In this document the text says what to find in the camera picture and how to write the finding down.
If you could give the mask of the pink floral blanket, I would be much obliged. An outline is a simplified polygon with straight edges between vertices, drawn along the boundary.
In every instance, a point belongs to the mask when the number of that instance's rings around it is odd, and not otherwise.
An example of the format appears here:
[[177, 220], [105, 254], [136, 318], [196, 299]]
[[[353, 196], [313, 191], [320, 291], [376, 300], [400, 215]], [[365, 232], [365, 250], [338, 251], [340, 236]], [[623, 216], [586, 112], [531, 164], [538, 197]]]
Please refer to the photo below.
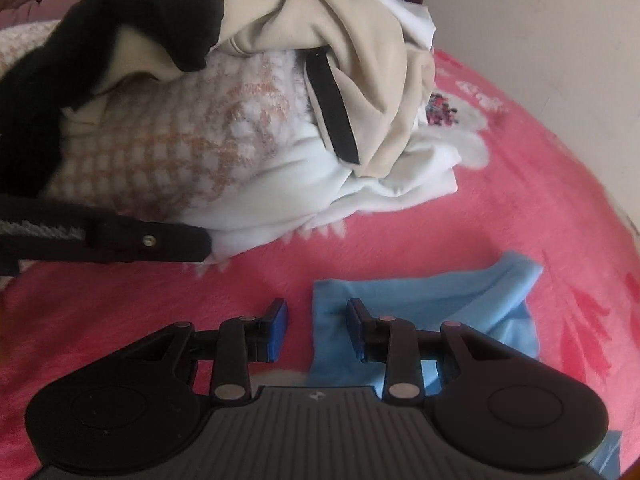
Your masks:
[[410, 209], [354, 214], [212, 266], [36, 263], [1, 293], [1, 474], [39, 466], [24, 427], [49, 382], [166, 325], [212, 330], [288, 303], [280, 359], [257, 379], [306, 382], [312, 292], [326, 280], [430, 278], [487, 269], [517, 252], [544, 270], [526, 299], [548, 365], [587, 384], [639, 455], [639, 237], [604, 188], [544, 126], [446, 54], [436, 80], [459, 113], [477, 112], [484, 168], [456, 169], [457, 191]]

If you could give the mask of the pink checkered white garment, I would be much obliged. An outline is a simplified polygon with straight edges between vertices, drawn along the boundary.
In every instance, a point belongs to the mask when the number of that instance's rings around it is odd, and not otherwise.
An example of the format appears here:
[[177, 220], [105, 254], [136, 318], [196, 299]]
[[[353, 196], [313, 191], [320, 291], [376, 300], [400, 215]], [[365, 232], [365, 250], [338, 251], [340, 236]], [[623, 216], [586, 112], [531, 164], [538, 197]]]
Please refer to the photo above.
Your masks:
[[1, 109], [16, 140], [1, 153], [3, 196], [178, 218], [235, 195], [283, 165], [307, 131], [308, 96], [294, 51], [209, 55], [168, 82], [129, 81], [89, 133], [55, 114], [59, 82], [31, 82]]

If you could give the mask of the light blue garment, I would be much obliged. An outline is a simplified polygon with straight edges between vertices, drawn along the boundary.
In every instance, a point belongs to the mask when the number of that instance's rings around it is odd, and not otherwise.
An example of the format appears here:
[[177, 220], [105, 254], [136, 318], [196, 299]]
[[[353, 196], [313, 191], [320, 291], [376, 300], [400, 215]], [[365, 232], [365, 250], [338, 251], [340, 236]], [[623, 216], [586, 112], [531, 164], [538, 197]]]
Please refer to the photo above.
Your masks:
[[346, 327], [348, 300], [362, 300], [374, 316], [403, 318], [419, 330], [456, 321], [537, 359], [540, 344], [526, 298], [544, 268], [517, 252], [505, 252], [487, 269], [398, 278], [314, 283], [314, 358], [308, 387], [371, 386], [382, 393], [384, 365], [360, 362]]

